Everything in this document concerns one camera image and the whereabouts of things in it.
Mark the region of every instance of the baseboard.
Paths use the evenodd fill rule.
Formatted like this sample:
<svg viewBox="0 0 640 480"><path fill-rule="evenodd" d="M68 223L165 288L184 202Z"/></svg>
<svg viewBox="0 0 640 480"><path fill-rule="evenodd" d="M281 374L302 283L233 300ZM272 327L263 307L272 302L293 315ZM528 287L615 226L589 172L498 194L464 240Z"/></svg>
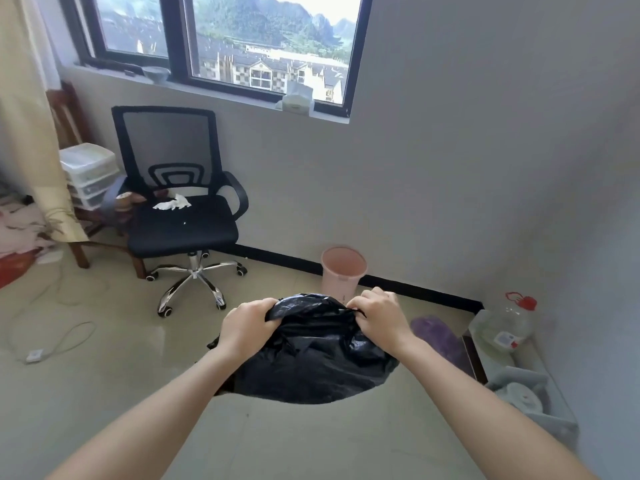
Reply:
<svg viewBox="0 0 640 480"><path fill-rule="evenodd" d="M292 256L250 248L240 244L227 246L224 249L220 249L220 251L233 254L234 256L242 256L256 261L276 264L277 266L297 269L306 273L322 275L322 265L320 263L308 261L302 258L294 258ZM379 286L385 291L391 291L411 298L430 301L432 303L437 303L438 305L450 306L451 308L457 308L473 314L476 314L483 309L482 303L474 299L461 298L452 294L420 288L420 286L386 280L370 274L364 275L360 280L360 284L370 288Z"/></svg>

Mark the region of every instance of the office chair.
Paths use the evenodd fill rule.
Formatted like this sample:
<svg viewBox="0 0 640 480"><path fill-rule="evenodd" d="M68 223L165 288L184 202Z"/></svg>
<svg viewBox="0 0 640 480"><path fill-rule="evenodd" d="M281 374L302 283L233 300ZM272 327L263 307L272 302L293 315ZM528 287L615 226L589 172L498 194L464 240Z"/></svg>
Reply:
<svg viewBox="0 0 640 480"><path fill-rule="evenodd" d="M164 106L116 106L111 109L126 176L107 190L100 210L110 224L127 236L127 247L138 258L155 258L186 253L189 267L162 264L147 274L155 281L159 273L186 274L167 290L157 307L161 317L172 313L169 302L188 281L199 281L213 294L219 310L227 307L225 297L205 276L206 271L235 266L244 276L246 268L237 261L204 266L209 250L220 249L238 240L236 220L249 207L244 188L220 163L216 115L212 111ZM235 214L227 200L217 195L230 185L240 206ZM191 207L154 209L156 193L163 189L200 187L203 195L187 196ZM116 197L128 190L147 201L134 206L132 217L119 224Z"/></svg>

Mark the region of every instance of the black trash bag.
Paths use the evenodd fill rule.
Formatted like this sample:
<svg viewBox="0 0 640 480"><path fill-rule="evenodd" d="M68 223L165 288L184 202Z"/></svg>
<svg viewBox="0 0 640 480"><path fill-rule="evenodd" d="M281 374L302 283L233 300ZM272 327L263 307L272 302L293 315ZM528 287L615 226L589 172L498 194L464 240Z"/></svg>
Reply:
<svg viewBox="0 0 640 480"><path fill-rule="evenodd" d="M265 320L278 318L281 325L223 392L283 403L332 403L379 386L398 365L364 336L355 312L330 296L283 298ZM207 347L215 348L219 338Z"/></svg>

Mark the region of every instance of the curtain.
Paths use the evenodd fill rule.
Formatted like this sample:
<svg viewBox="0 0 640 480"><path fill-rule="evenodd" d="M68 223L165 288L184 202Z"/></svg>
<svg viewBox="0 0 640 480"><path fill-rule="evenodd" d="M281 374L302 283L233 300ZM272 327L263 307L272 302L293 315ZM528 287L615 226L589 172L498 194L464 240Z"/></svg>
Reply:
<svg viewBox="0 0 640 480"><path fill-rule="evenodd" d="M46 89L60 77L34 0L0 0L0 137L31 195L63 242L87 241L76 219L60 166Z"/></svg>

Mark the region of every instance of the black window frame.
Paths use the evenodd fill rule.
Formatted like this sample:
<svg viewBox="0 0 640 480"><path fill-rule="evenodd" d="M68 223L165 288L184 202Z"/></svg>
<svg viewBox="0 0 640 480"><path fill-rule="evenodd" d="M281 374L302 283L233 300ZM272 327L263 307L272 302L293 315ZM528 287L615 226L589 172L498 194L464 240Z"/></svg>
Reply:
<svg viewBox="0 0 640 480"><path fill-rule="evenodd" d="M120 52L107 48L100 14L95 0L79 0L80 7L76 5L76 0L60 0L65 19L71 37L76 46L76 51L80 63L97 68L112 70L126 70L142 75L144 66L160 66L171 71L169 81L195 86L213 91L245 96L254 99L276 103L280 101L283 94L273 90L258 89L251 84L242 86L233 82L204 79L193 76L200 69L197 54L195 16L193 12L193 0L159 0L163 17L164 36L168 57L158 55L135 54ZM356 21L356 31L353 40L353 49L349 61L349 71L347 73L344 90L343 103L334 104L316 100L314 108L318 112L324 112L334 116L350 117L353 97L355 95L360 62L371 15L373 0L361 0L358 19ZM86 30L90 37L88 41L85 37L85 30L82 18L78 10L80 8L84 14ZM195 47L194 53L189 52L189 42Z"/></svg>

